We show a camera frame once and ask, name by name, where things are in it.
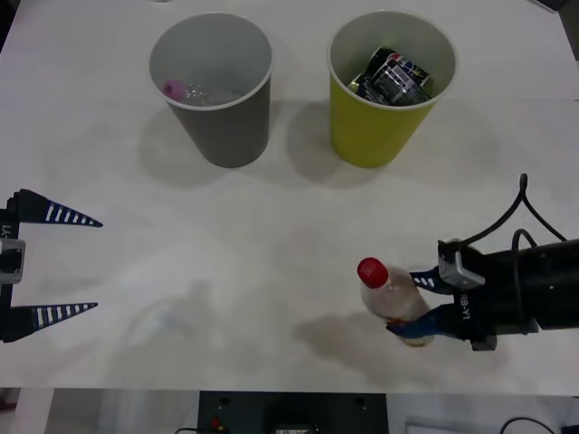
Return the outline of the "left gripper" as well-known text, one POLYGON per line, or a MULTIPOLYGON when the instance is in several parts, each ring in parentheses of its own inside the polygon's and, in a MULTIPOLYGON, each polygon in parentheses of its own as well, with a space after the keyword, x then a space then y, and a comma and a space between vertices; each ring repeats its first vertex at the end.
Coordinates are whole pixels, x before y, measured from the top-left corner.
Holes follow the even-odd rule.
POLYGON ((7 210, 1 211, 2 343, 21 340, 99 305, 90 302, 11 307, 13 287, 21 281, 21 241, 18 239, 20 223, 17 219, 20 222, 32 224, 103 226, 96 219, 31 190, 21 189, 7 201, 7 210))

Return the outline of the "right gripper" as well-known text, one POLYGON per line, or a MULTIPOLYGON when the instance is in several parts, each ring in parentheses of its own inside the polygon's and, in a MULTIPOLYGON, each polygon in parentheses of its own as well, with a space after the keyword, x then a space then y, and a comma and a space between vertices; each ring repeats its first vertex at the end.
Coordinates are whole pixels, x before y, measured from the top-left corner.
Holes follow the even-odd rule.
MULTIPOLYGON (((385 328, 404 339, 442 335, 468 341, 474 351, 493 351, 499 335, 523 328, 517 255, 508 251, 483 254, 472 247, 445 249, 445 282, 453 303, 440 305, 413 321, 390 321, 385 328)), ((445 295, 439 268, 411 271, 418 288, 445 295)))

